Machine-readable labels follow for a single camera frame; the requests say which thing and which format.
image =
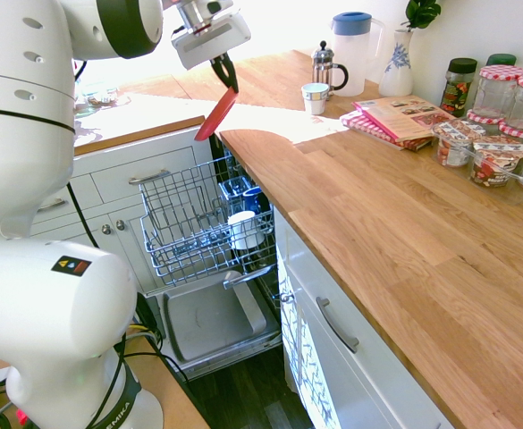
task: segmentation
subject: book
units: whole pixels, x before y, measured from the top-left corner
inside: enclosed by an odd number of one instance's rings
[[[434,124],[456,119],[416,96],[378,98],[352,105],[396,142],[430,137]]]
[[[342,125],[345,127],[362,131],[370,136],[376,137],[377,139],[381,139],[386,143],[394,145],[399,150],[408,149],[417,152],[419,149],[432,142],[432,137],[395,141],[391,136],[386,134],[382,128],[370,121],[359,109],[350,112],[349,114],[344,114],[340,119]]]

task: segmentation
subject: small white cup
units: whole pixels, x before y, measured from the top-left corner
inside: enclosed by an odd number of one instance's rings
[[[325,101],[329,95],[329,86],[326,83],[308,83],[302,86],[301,91],[308,114],[322,114],[325,111]]]
[[[229,216],[227,224],[232,229],[232,248],[236,250],[255,248],[265,239],[265,234],[257,226],[255,212],[250,210]]]

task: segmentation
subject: wooden floor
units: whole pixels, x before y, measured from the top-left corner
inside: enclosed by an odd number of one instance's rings
[[[284,377],[283,348],[276,348],[193,380],[190,388],[212,429],[313,427]]]

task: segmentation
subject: wire dish rack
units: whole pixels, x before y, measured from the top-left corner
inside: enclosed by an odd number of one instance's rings
[[[231,268],[240,275],[225,281],[230,288],[276,267],[272,207],[253,217],[241,213],[242,194],[254,186],[233,156],[139,184],[146,251],[164,286]]]

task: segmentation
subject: open dishwasher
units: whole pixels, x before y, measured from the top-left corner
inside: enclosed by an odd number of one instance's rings
[[[279,345],[273,208],[231,153],[139,188],[161,351],[195,378]]]

